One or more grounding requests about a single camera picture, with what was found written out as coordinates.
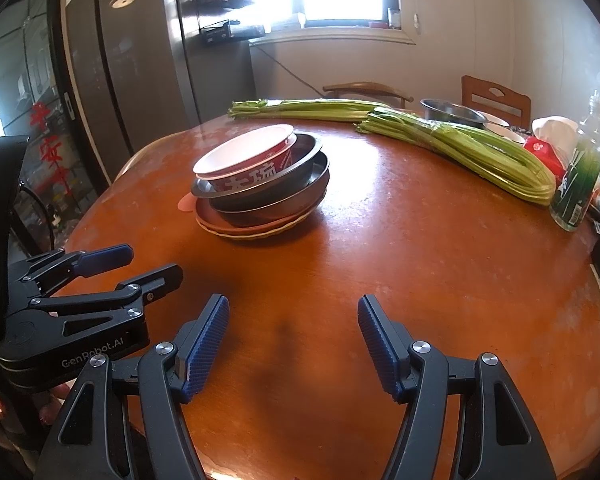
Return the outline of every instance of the glass door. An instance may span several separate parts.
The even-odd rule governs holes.
[[[54,70],[54,4],[11,0],[0,13],[0,136],[29,136],[20,178],[46,212],[24,193],[15,209],[43,251],[50,249],[45,216],[52,219],[56,247],[61,247],[98,195],[76,148],[74,112]],[[23,247],[13,238],[10,250],[18,254]]]

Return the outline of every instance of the chair backrest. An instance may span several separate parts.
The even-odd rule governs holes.
[[[151,152],[152,149],[154,149],[156,146],[158,146],[158,144],[161,144],[169,137],[180,134],[180,133],[181,132],[176,132],[174,134],[170,134],[165,137],[160,137],[160,139],[155,139],[154,142],[151,142],[148,145],[144,146],[143,148],[140,148],[140,150],[135,152],[133,154],[133,156],[126,162],[126,164],[124,166],[122,166],[122,168],[116,175],[116,179],[114,180],[114,182],[117,179],[119,179],[121,176],[123,176],[127,171],[129,171],[131,169],[131,167],[135,166],[141,158],[145,157],[149,152]]]
[[[480,102],[475,99],[475,96],[519,110],[520,114],[517,115]],[[498,83],[484,81],[470,75],[462,76],[462,106],[495,115],[512,126],[519,126],[527,130],[531,126],[531,99]]]
[[[342,83],[338,85],[323,86],[325,92],[333,92],[333,96],[338,98],[342,94],[358,94],[369,97],[395,97],[400,99],[400,106],[404,108],[405,102],[413,103],[413,97],[400,92],[395,88],[380,83],[371,83],[369,81],[358,81],[355,83]]]

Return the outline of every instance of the stacked bowls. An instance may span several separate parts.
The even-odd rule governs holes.
[[[285,231],[322,201],[329,161],[320,140],[276,124],[234,137],[202,156],[193,171],[198,224],[229,238]]]

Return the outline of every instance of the celery bunch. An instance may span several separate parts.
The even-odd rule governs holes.
[[[427,121],[414,114],[376,107],[358,125],[364,134],[381,134],[443,153],[512,195],[549,205],[555,177],[532,153],[487,130]]]
[[[272,119],[314,119],[359,123],[378,103],[356,99],[297,99],[293,101],[243,101],[229,108],[229,117]]]

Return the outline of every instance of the stainless steel bowl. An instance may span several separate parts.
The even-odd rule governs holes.
[[[222,211],[256,209],[297,193],[309,182],[314,168],[312,159],[320,151],[322,141],[308,133],[295,133],[298,139],[291,148],[295,162],[286,170],[249,187],[219,192],[208,180],[197,178],[191,184],[191,193],[208,198],[214,209]]]
[[[487,118],[471,108],[455,105],[439,99],[423,99],[420,104],[424,108],[424,118],[433,121],[466,124],[475,128],[484,128]]]
[[[273,204],[247,211],[223,211],[221,209],[217,211],[231,225],[238,227],[266,224],[304,211],[322,196],[329,183],[329,159],[327,156],[323,152],[318,152],[312,162],[309,182],[304,189],[297,193]]]

